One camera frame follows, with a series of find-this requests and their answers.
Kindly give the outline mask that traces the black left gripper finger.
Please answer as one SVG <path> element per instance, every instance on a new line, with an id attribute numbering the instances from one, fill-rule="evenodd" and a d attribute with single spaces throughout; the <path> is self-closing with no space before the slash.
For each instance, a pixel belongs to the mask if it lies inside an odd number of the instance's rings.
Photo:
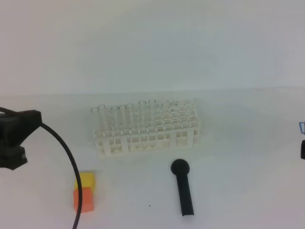
<path id="1" fill-rule="evenodd" d="M 41 112 L 27 111 L 0 111 L 0 146 L 17 147 L 42 124 Z"/>

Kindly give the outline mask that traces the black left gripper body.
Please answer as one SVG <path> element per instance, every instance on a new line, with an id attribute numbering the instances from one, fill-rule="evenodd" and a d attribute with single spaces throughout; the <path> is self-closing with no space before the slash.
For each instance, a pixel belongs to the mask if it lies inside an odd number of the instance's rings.
<path id="1" fill-rule="evenodd" d="M 9 145 L 3 135 L 0 136 L 0 167 L 15 170 L 28 162 L 25 148 Z"/>

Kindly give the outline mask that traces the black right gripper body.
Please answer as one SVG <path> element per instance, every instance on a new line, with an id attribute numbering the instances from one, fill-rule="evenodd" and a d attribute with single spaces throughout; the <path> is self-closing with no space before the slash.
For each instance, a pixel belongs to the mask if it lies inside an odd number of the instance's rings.
<path id="1" fill-rule="evenodd" d="M 300 157 L 301 159 L 305 159 L 305 140 L 301 142 Z"/>

